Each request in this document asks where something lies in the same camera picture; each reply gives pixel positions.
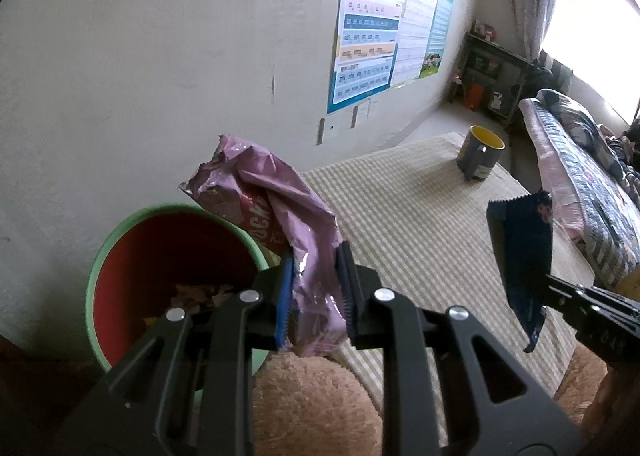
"dark blue snack wrapper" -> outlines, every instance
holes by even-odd
[[[546,307],[535,282],[551,273],[553,214],[546,191],[513,200],[491,201],[486,219],[507,302],[529,338],[525,353],[536,347]]]

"screw head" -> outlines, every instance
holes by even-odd
[[[242,302],[256,302],[260,299],[260,293],[256,290],[243,290],[240,292],[240,300]]]
[[[469,312],[462,306],[452,306],[449,309],[449,317],[456,321],[463,321],[469,318]]]
[[[395,299],[396,294],[393,290],[390,290],[388,288],[379,288],[373,293],[373,297],[375,297],[378,301],[386,302]]]
[[[185,316],[186,316],[186,313],[182,308],[171,308],[166,312],[166,317],[171,322],[180,322],[182,319],[184,319]]]

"floor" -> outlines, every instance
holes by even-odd
[[[460,102],[443,102],[401,143],[408,144],[417,142],[430,136],[437,136],[448,132],[458,132],[466,135],[469,127],[473,125],[483,126],[500,136],[506,147],[498,161],[506,170],[509,170],[511,167],[511,150],[507,132],[495,120],[492,120],[482,113],[468,110]]]

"orange container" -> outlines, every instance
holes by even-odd
[[[482,95],[484,95],[484,86],[477,82],[473,82],[466,90],[465,106],[472,111],[477,111],[480,109]]]

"brown plush fabric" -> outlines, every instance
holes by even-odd
[[[585,410],[607,374],[607,365],[582,344],[578,344],[569,367],[556,391],[555,399],[565,413],[578,425]]]
[[[382,419],[349,370],[276,354],[255,375],[255,456],[376,456]]]

